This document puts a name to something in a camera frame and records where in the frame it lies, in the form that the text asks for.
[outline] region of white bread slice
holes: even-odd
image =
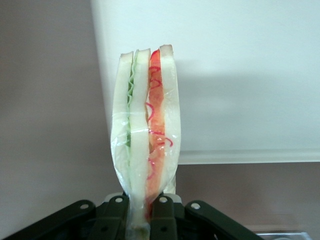
[[[148,177],[149,129],[146,118],[146,99],[148,94],[148,71],[150,49],[136,52],[133,75],[132,100],[129,106],[129,123],[131,131],[131,148],[129,177],[131,190],[129,192],[132,225],[146,224],[146,181]]]
[[[175,175],[181,145],[181,121],[178,93],[177,70],[171,45],[160,46],[160,64],[164,99],[162,110],[164,111],[165,137],[171,142],[165,142],[165,158],[162,170],[160,190],[166,188],[167,193],[175,194]]]
[[[112,128],[111,128],[111,155],[113,165],[123,190],[128,193],[131,188],[129,178],[130,153],[127,142],[128,132],[128,82],[133,65],[134,52],[121,54],[115,80]]]

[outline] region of gray wall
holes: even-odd
[[[0,1],[0,238],[121,191],[90,1]],[[320,235],[319,163],[181,165],[177,194],[253,230]]]

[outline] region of tomato slice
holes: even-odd
[[[161,77],[160,50],[152,53],[149,64],[149,102],[151,109],[148,117],[149,127],[149,174],[146,182],[146,202],[151,206],[159,194],[161,175],[165,159],[165,118],[162,111],[164,89]]]

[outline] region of sandwich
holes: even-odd
[[[152,202],[175,178],[181,145],[171,45],[121,54],[114,88],[111,154],[130,199],[130,229],[148,229]]]

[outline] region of wrapped sandwich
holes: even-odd
[[[152,202],[174,181],[181,144],[173,49],[121,54],[115,82],[111,153],[130,199],[126,239],[148,239]]]

